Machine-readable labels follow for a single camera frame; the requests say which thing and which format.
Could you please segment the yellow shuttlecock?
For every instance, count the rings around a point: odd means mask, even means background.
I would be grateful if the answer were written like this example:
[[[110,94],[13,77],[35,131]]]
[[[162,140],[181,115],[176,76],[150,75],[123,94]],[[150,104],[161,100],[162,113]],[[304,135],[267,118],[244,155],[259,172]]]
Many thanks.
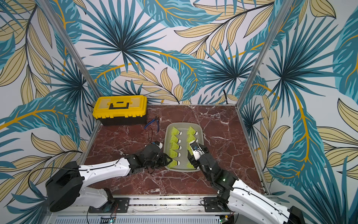
[[[188,137],[187,137],[187,142],[188,143],[197,142],[197,139],[196,139],[196,137],[194,135],[189,134]]]
[[[175,135],[171,135],[170,142],[171,143],[181,143],[181,140],[179,138],[177,138]]]
[[[178,130],[177,128],[173,127],[171,129],[171,135],[173,135],[173,136],[182,135],[182,132],[180,130]]]
[[[173,169],[180,165],[180,161],[172,160],[168,165],[167,168]]]
[[[198,131],[196,131],[193,127],[189,127],[187,130],[187,134],[189,135],[198,135]]]
[[[188,169],[195,169],[195,167],[190,162],[187,163],[186,167]]]
[[[181,153],[180,153],[180,152],[177,152],[177,151],[175,151],[175,150],[170,150],[170,151],[169,151],[169,156],[170,156],[171,158],[177,158],[177,157],[180,157],[180,156],[181,156]]]
[[[169,150],[181,150],[181,149],[182,147],[178,143],[171,142],[169,145]]]

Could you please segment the grey-green plastic storage tray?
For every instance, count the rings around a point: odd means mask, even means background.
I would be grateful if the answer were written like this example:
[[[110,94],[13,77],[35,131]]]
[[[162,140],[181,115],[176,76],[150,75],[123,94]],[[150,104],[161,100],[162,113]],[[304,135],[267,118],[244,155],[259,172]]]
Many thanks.
[[[181,140],[181,143],[178,143],[182,149],[181,150],[176,150],[177,152],[181,153],[180,157],[177,158],[172,158],[173,160],[176,161],[180,161],[180,165],[173,168],[173,169],[169,169],[166,166],[166,169],[171,170],[171,171],[176,171],[176,172],[196,172],[198,171],[198,169],[188,169],[186,167],[188,161],[187,155],[193,154],[191,147],[189,145],[189,143],[187,142],[187,130],[189,127],[193,127],[196,131],[198,131],[198,135],[194,135],[197,139],[197,142],[200,144],[204,143],[204,137],[203,137],[203,131],[202,128],[198,125],[198,124],[194,124],[194,123],[185,123],[185,122],[177,122],[177,123],[172,123],[167,127],[167,131],[166,131],[166,136],[165,136],[165,141],[164,141],[164,153],[169,155],[169,145],[170,145],[170,138],[171,138],[171,129],[175,127],[178,130],[180,130],[182,132],[182,135],[176,135],[177,138],[179,138]]]

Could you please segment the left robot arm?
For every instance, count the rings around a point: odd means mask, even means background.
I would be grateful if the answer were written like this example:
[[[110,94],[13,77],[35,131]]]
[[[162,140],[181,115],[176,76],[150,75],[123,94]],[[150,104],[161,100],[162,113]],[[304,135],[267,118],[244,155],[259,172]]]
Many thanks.
[[[142,151],[110,162],[94,165],[78,165],[75,161],[67,163],[46,182],[50,212],[59,212],[71,206],[88,206],[112,212],[117,205],[111,191],[108,188],[94,189],[91,185],[169,165],[172,158],[163,152],[162,147],[156,141],[146,145]]]

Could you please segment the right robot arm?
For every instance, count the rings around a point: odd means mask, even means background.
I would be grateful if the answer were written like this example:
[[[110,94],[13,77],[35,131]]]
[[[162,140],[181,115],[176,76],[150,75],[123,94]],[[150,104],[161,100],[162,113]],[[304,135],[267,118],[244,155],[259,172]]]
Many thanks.
[[[219,206],[258,224],[304,224],[303,212],[281,205],[255,191],[232,172],[220,168],[210,153],[189,153],[189,162],[199,168],[217,192]]]

